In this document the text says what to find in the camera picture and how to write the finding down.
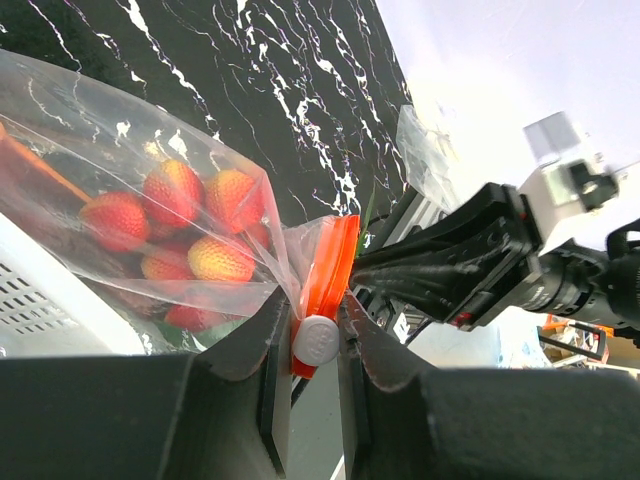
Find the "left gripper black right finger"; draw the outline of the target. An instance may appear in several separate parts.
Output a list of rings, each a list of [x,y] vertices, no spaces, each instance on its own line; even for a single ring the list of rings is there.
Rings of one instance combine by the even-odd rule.
[[[639,384],[591,370],[439,369],[347,294],[338,356],[350,479],[635,479]]]

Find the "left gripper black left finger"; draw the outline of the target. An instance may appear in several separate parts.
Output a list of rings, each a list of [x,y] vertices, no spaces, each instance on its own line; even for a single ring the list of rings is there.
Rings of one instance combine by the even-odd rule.
[[[199,354],[7,359],[5,479],[282,479],[290,305]]]

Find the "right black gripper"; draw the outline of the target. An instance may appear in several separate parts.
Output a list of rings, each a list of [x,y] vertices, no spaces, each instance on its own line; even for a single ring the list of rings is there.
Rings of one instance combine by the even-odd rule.
[[[472,331],[526,298],[542,275],[540,247],[526,197],[487,183],[438,223],[362,255],[350,283]]]

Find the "clear zip bag orange zipper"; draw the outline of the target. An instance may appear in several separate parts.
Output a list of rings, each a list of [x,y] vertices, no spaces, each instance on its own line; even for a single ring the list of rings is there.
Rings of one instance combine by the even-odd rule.
[[[267,173],[161,108],[1,54],[1,351],[199,352],[275,292],[291,370],[338,352],[360,219],[288,227]]]

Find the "red strawberry bunch with leaves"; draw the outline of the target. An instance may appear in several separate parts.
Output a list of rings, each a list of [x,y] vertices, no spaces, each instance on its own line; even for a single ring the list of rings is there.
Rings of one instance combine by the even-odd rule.
[[[255,248],[269,246],[262,190],[237,169],[202,180],[186,163],[167,159],[148,173],[141,194],[100,194],[79,218],[106,250],[140,253],[143,278],[169,305],[165,323],[200,333],[234,317],[210,285],[248,284]]]

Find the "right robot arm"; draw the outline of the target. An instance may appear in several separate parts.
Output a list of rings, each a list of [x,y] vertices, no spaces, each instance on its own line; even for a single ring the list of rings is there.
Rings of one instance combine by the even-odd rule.
[[[529,198],[487,183],[434,225],[360,256],[351,283],[462,331],[518,307],[637,341],[639,243],[627,234],[638,229],[614,230],[603,251],[569,239],[545,253]]]

